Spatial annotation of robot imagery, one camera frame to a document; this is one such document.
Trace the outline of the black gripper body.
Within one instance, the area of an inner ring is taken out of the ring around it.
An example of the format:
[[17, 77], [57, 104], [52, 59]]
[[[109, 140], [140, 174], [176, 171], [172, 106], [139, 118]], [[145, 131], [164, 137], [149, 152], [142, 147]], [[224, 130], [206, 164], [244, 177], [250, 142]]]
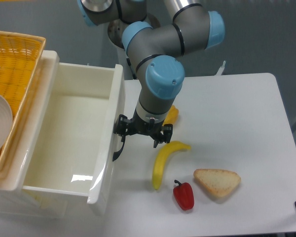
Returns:
[[129, 125], [129, 135], [140, 134], [150, 136], [153, 140], [162, 140], [162, 124], [163, 121], [154, 120], [153, 122], [150, 122], [141, 119], [135, 110]]

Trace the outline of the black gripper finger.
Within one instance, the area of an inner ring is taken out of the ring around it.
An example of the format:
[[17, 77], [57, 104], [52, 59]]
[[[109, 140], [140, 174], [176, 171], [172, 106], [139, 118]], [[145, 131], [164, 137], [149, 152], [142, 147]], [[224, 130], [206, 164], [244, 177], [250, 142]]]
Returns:
[[121, 141], [125, 141], [125, 137], [127, 136], [127, 129], [131, 120], [127, 118], [127, 116], [120, 114], [113, 126], [113, 133], [117, 134], [121, 137]]
[[153, 147], [156, 148], [158, 144], [170, 143], [173, 134], [173, 125], [171, 123], [161, 125], [153, 134]]

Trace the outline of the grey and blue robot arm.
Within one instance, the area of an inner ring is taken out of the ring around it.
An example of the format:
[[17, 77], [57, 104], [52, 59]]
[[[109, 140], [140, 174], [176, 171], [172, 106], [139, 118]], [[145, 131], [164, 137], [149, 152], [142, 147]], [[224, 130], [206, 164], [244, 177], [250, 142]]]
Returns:
[[225, 36], [222, 16], [206, 11], [198, 0], [167, 0], [172, 23], [155, 28], [148, 22], [145, 0], [80, 0], [78, 6], [88, 25], [122, 24], [121, 43], [142, 87], [133, 117], [120, 115], [114, 133], [122, 139], [149, 136], [155, 145], [169, 143], [173, 127], [164, 121], [185, 78], [177, 58], [220, 44]]

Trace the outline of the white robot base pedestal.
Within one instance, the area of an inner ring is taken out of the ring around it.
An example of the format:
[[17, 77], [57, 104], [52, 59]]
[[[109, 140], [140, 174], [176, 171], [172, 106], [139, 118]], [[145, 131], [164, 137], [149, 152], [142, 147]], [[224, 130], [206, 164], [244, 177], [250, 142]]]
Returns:
[[122, 43], [122, 33], [127, 26], [128, 24], [122, 22], [121, 20], [111, 21], [108, 26], [108, 37], [116, 48], [118, 63], [123, 66], [124, 79], [132, 80], [137, 79], [137, 76], [128, 56], [125, 53], [125, 49]]

